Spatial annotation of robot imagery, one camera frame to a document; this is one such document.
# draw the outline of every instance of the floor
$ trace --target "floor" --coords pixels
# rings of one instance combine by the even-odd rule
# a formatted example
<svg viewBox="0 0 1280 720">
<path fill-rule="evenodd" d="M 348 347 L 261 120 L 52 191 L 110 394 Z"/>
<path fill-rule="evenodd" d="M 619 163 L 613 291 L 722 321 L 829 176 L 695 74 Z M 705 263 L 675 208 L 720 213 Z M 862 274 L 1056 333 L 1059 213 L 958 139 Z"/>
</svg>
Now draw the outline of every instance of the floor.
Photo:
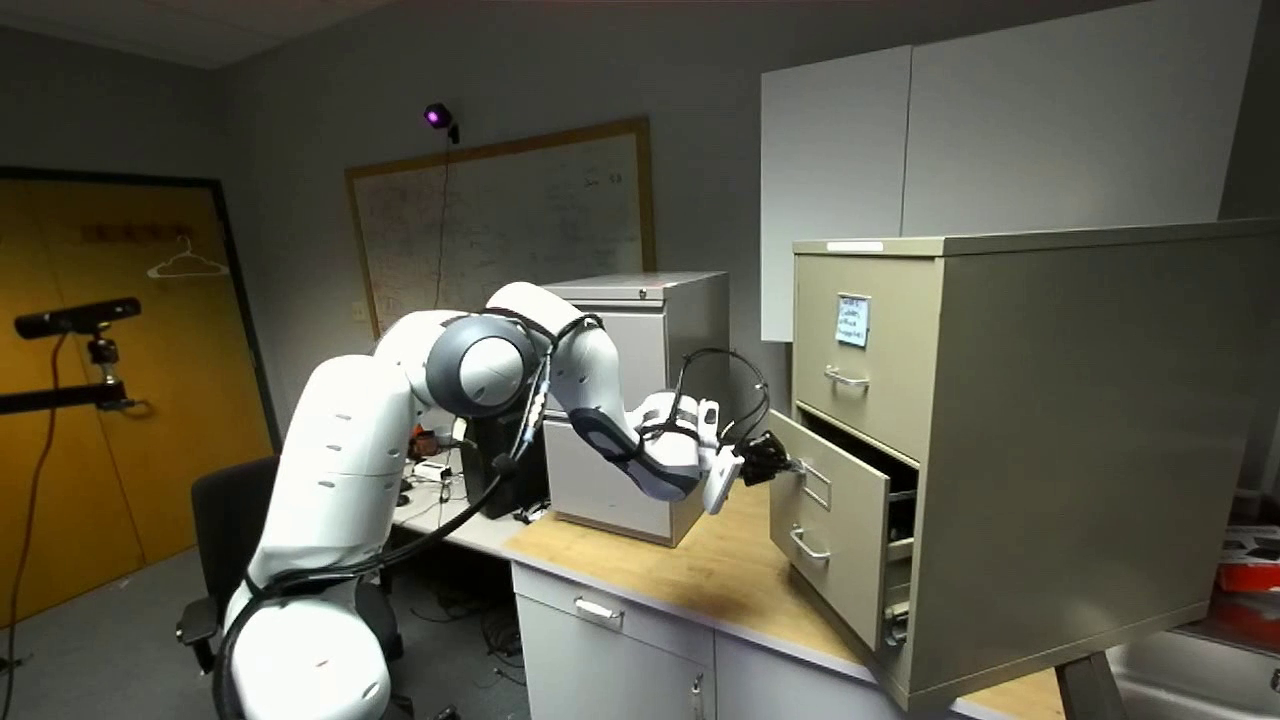
<svg viewBox="0 0 1280 720">
<path fill-rule="evenodd" d="M 9 720 L 210 720 L 208 674 L 172 640 L 192 597 L 201 561 L 182 552 L 16 623 Z M 529 720 L 507 564 L 444 548 L 400 569 L 390 597 L 405 634 L 390 671 L 417 720 L 447 708 L 458 720 Z"/>
</svg>

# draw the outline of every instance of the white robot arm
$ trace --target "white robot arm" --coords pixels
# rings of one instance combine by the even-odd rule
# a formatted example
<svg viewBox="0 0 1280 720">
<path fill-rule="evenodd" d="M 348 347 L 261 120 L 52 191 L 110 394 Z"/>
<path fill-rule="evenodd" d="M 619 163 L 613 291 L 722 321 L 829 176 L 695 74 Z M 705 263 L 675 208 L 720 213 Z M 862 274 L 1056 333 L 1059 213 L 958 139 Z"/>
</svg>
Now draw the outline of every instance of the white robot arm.
<svg viewBox="0 0 1280 720">
<path fill-rule="evenodd" d="M 288 422 L 261 548 L 222 610 L 220 712 L 387 708 L 387 665 L 354 616 L 351 578 L 385 569 L 412 426 L 447 434 L 453 420 L 523 404 L 523 426 L 494 461 L 503 471 L 557 394 L 570 426 L 643 497 L 679 501 L 705 489 L 705 506 L 716 511 L 744 462 L 720 445 L 720 404 L 665 386 L 629 413 L 617 370 L 607 333 L 536 282 L 503 282 L 485 312 L 412 312 L 372 356 L 322 361 Z"/>
</svg>

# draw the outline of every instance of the office chair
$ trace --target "office chair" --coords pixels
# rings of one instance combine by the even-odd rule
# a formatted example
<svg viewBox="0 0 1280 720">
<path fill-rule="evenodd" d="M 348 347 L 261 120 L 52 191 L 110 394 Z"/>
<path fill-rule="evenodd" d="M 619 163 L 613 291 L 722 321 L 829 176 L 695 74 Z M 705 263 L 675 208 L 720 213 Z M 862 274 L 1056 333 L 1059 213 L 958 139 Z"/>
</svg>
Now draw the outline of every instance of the office chair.
<svg viewBox="0 0 1280 720">
<path fill-rule="evenodd" d="M 222 607 L 254 552 L 276 482 L 276 461 L 249 461 L 208 471 L 192 482 L 194 552 L 205 597 L 177 620 L 177 640 L 194 651 L 201 671 L 214 669 Z M 387 661 L 405 657 L 405 640 L 385 578 L 354 586 L 354 607 L 377 631 Z"/>
</svg>

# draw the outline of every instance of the beige filing cabinet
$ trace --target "beige filing cabinet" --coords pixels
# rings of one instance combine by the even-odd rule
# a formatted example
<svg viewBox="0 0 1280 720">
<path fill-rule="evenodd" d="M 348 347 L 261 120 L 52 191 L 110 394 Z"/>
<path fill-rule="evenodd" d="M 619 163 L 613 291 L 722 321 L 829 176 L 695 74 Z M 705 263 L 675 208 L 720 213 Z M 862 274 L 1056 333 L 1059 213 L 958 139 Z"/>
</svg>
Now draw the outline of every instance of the beige filing cabinet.
<svg viewBox="0 0 1280 720">
<path fill-rule="evenodd" d="M 726 347 L 722 273 L 584 274 L 547 287 L 605 321 L 613 344 L 619 347 L 619 390 L 629 407 L 636 407 L 647 390 L 672 386 L 685 356 L 695 347 Z M 544 447 L 547 501 L 566 518 L 655 545 L 679 545 L 679 536 L 705 511 L 698 492 L 679 504 L 643 497 L 619 468 L 599 461 L 599 453 L 570 430 L 565 407 L 557 404 L 544 413 Z"/>
<path fill-rule="evenodd" d="M 895 703 L 1204 616 L 1276 273 L 1276 224 L 794 247 L 773 540 Z"/>
</svg>

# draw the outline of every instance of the ceiling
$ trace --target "ceiling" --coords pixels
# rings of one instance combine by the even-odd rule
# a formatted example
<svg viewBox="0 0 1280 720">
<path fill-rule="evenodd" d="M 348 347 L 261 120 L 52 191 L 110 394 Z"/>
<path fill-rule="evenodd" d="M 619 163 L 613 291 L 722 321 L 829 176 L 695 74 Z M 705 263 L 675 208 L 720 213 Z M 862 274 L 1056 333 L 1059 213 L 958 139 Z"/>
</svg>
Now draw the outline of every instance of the ceiling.
<svg viewBox="0 0 1280 720">
<path fill-rule="evenodd" d="M 222 67 L 387 0 L 0 0 L 0 28 Z"/>
</svg>

